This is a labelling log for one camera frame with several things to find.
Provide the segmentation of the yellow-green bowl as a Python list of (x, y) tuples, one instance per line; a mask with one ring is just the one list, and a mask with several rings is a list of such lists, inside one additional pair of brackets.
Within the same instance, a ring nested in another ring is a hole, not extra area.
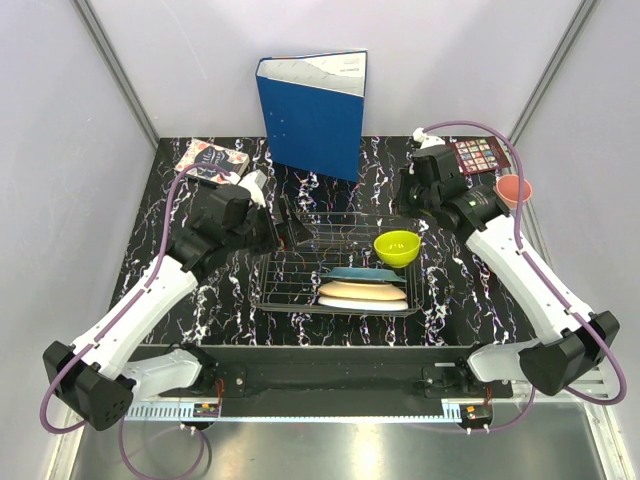
[(379, 259), (392, 268), (404, 268), (418, 256), (421, 248), (419, 235), (408, 230), (393, 230), (374, 240), (374, 250)]

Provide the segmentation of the tall pink cup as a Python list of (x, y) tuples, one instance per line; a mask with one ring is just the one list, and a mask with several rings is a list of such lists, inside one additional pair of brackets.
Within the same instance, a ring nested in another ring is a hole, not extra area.
[[(501, 176), (497, 179), (494, 190), (510, 210), (515, 210), (517, 208), (520, 191), (520, 180), (518, 175), (508, 174)], [(532, 186), (527, 180), (525, 180), (523, 187), (523, 202), (528, 202), (532, 197), (532, 194)]]

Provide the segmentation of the teal plate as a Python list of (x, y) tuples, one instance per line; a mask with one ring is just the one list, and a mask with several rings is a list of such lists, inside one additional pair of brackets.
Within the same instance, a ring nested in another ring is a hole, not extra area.
[(360, 268), (360, 267), (334, 267), (323, 278), (331, 280), (364, 282), (364, 283), (398, 283), (405, 284), (406, 279), (393, 270)]

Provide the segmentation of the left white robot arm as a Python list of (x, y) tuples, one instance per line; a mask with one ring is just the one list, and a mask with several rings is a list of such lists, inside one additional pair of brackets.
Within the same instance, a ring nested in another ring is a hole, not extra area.
[(229, 255), (263, 255), (312, 239), (286, 197), (279, 198), (278, 208), (281, 220), (275, 222), (260, 192), (231, 185), (213, 190), (207, 207), (171, 234), (140, 280), (94, 327), (70, 344), (54, 341), (47, 347), (45, 397), (57, 397), (82, 424), (104, 431), (137, 400), (176, 389), (208, 394), (216, 386), (217, 362), (192, 343), (142, 361), (131, 356)]

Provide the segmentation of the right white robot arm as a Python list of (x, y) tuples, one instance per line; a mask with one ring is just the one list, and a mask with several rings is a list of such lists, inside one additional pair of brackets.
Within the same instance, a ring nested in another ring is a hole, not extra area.
[(412, 153), (400, 171), (396, 214), (432, 217), (478, 256), (521, 307), (535, 336), (526, 342), (484, 345), (454, 371), (454, 384), (476, 396), (494, 381), (527, 381), (553, 396), (599, 365), (620, 329), (609, 311), (596, 313), (574, 295), (516, 228), (487, 185), (469, 187), (454, 151), (436, 145)]

